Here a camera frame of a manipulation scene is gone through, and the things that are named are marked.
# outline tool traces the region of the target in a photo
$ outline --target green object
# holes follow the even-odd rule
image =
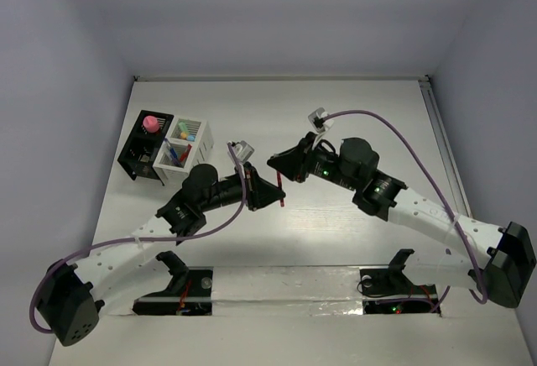
[[[179,124],[177,124],[177,127],[179,127],[182,133],[186,133],[187,135],[189,134],[188,127],[186,127],[186,124],[183,123],[182,121],[179,122]]]

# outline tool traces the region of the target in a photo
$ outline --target black basket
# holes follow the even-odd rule
[[[147,116],[157,118],[160,125],[159,133],[148,133],[145,129],[143,119]],[[125,169],[131,179],[145,177],[162,182],[153,169],[153,163],[173,118],[173,115],[162,112],[148,112],[146,110],[140,112],[131,133],[128,135],[127,142],[117,158],[117,162]]]

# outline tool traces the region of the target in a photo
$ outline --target blue pen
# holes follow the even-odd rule
[[[177,156],[177,153],[175,152],[175,149],[171,144],[169,143],[169,140],[167,138],[164,138],[164,142],[166,143],[166,148],[168,148],[169,155],[171,156],[171,161],[175,166],[180,166],[179,162],[179,156]]]

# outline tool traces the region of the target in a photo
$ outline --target pink object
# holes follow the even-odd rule
[[[142,124],[148,130],[148,133],[157,133],[160,130],[160,124],[156,117],[147,116],[143,119]]]

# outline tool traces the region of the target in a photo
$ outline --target table surface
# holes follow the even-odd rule
[[[409,140],[453,204],[453,196],[417,81],[209,81],[134,84],[116,157],[140,110],[204,118],[215,147],[210,163],[232,173],[226,141],[247,140],[259,174],[275,183],[267,158],[295,146],[311,130],[307,116],[371,110]],[[380,154],[379,169],[436,198],[405,147],[381,123],[364,116],[339,118],[327,138],[366,139]],[[368,217],[352,193],[311,177],[286,182],[285,208],[244,212],[209,238],[181,244],[175,252],[189,266],[306,266],[386,264],[400,248],[433,261],[444,247],[415,231]],[[114,162],[94,241],[120,238],[147,222],[175,190],[158,181],[131,181]],[[235,207],[207,214],[206,230]],[[85,340],[70,348],[56,343],[50,364],[532,364],[514,311],[479,306],[454,289],[443,316],[106,316]]]

